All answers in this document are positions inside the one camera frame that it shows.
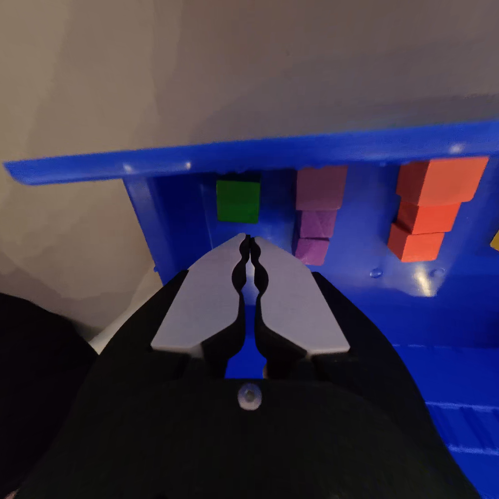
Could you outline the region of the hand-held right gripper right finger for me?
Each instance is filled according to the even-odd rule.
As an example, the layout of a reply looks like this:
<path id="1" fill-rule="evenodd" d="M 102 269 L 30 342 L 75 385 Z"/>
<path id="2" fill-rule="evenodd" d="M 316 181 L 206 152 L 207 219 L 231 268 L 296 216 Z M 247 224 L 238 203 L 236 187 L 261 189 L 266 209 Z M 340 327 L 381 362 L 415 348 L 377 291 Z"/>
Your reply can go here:
<path id="1" fill-rule="evenodd" d="M 349 352 L 350 345 L 308 267 L 261 237 L 251 239 L 251 260 L 259 291 L 255 342 L 267 361 Z"/>

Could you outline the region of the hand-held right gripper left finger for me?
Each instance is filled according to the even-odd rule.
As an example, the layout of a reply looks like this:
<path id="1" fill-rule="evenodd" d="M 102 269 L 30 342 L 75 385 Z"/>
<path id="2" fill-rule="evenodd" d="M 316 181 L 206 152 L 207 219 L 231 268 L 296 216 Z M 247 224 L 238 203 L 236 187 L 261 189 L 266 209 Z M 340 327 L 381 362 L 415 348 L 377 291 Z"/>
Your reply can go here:
<path id="1" fill-rule="evenodd" d="M 245 303 L 250 236 L 237 234 L 188 269 L 151 347 L 214 362 L 227 361 L 245 342 Z"/>

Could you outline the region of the green wooden cube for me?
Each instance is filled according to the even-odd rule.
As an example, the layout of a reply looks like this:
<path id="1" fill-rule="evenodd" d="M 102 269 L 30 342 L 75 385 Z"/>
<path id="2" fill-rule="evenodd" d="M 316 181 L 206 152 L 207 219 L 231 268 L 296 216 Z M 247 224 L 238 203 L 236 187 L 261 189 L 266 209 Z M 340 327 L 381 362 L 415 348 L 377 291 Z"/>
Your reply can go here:
<path id="1" fill-rule="evenodd" d="M 216 181 L 216 214 L 221 222 L 256 224 L 259 221 L 260 183 Z"/>

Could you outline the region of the dark cloth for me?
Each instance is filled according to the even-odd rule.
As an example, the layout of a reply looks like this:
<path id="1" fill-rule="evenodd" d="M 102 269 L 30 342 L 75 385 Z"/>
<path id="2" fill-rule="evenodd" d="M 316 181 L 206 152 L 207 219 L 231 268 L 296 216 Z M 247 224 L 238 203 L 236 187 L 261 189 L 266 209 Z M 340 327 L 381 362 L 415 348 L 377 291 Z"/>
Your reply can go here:
<path id="1" fill-rule="evenodd" d="M 96 358 L 69 319 L 1 293 L 1 498 L 49 449 Z"/>

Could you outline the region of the blue plastic bin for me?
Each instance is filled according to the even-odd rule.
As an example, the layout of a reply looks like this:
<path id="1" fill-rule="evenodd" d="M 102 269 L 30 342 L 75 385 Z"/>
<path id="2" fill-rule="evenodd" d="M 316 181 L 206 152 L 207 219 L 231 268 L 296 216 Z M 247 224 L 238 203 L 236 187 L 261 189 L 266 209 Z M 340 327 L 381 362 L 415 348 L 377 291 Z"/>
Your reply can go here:
<path id="1" fill-rule="evenodd" d="M 489 157 L 434 261 L 388 248 L 400 167 Z M 350 350 L 267 361 L 251 239 L 293 255 L 297 171 L 347 166 L 310 269 Z M 24 185 L 121 179 L 162 287 L 88 371 L 59 433 L 4 498 L 498 498 L 498 120 L 8 161 Z M 260 183 L 256 224 L 216 181 Z M 227 361 L 156 351 L 189 267 L 249 235 L 245 342 Z"/>

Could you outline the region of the orange wooden cube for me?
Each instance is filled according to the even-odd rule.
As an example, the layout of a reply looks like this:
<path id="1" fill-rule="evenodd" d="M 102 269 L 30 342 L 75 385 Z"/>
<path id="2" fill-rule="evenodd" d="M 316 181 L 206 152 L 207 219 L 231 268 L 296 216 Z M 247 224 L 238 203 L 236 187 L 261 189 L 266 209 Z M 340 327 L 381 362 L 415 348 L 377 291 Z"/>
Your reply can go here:
<path id="1" fill-rule="evenodd" d="M 411 234 L 392 223 L 387 246 L 405 263 L 434 261 L 437 259 L 445 233 Z"/>
<path id="2" fill-rule="evenodd" d="M 461 203 L 420 206 L 401 201 L 396 224 L 410 234 L 448 233 L 452 230 Z"/>
<path id="3" fill-rule="evenodd" d="M 453 205 L 473 199 L 489 157 L 413 161 L 400 167 L 396 194 L 421 207 Z"/>

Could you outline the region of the purple wooden cube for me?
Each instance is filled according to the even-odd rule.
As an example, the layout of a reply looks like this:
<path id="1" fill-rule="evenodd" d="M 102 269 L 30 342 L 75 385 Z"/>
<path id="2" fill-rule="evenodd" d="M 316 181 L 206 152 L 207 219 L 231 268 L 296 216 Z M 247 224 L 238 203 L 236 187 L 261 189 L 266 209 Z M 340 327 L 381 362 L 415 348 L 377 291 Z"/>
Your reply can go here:
<path id="1" fill-rule="evenodd" d="M 304 168 L 297 171 L 296 210 L 335 211 L 341 208 L 347 166 Z"/>
<path id="2" fill-rule="evenodd" d="M 329 248 L 328 238 L 298 238 L 293 255 L 304 265 L 321 266 Z"/>
<path id="3" fill-rule="evenodd" d="M 337 209 L 326 211 L 298 211 L 298 237 L 301 239 L 331 239 Z"/>

